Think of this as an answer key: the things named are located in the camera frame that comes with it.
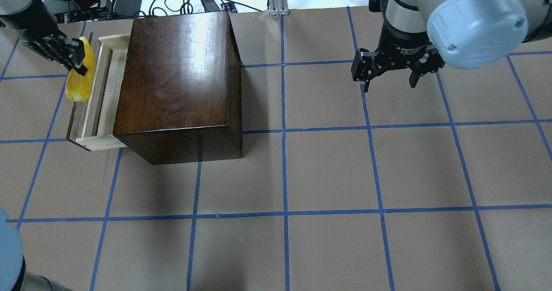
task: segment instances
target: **floor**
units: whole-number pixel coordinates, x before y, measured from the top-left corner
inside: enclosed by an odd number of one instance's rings
[[[75,291],[550,289],[552,39],[364,95],[351,59],[380,14],[232,23],[245,157],[167,166],[65,141],[66,71],[0,30],[0,206],[30,271]],[[62,30],[97,47],[131,24]]]

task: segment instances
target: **light blue robot joint cap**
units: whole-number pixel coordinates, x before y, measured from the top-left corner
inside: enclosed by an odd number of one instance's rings
[[[23,263],[19,232],[6,223],[8,214],[0,207],[0,291],[11,291],[16,285]]]
[[[430,41],[458,69],[502,59],[521,44],[528,28],[518,0],[446,0],[427,21]]]

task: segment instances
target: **black device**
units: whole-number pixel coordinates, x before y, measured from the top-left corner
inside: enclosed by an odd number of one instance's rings
[[[220,11],[219,5],[215,2],[215,0],[201,0],[201,4],[203,5],[205,12]]]
[[[44,0],[48,10],[59,24],[102,20],[102,14],[113,10],[115,0]]]
[[[135,16],[140,12],[142,0],[115,0],[113,13],[117,16]]]

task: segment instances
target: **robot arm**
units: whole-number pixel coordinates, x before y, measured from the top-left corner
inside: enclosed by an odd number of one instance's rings
[[[473,69],[494,63],[521,42],[552,36],[552,0],[370,0],[384,24],[375,52],[359,49],[351,74],[370,81],[386,71],[412,70],[410,86],[444,63]],[[428,54],[425,62],[420,59]]]
[[[69,39],[42,0],[0,0],[0,20],[14,30],[23,44],[42,57],[55,60],[67,70],[85,75],[83,42]]]

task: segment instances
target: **yellow corn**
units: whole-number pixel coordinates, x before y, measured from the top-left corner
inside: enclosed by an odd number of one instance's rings
[[[69,71],[67,81],[65,83],[65,96],[73,102],[85,102],[90,98],[92,93],[92,81],[96,73],[96,61],[94,59],[94,51],[88,43],[88,40],[81,36],[85,44],[85,58],[82,60],[83,65],[88,69],[84,76],[79,75],[74,69]]]

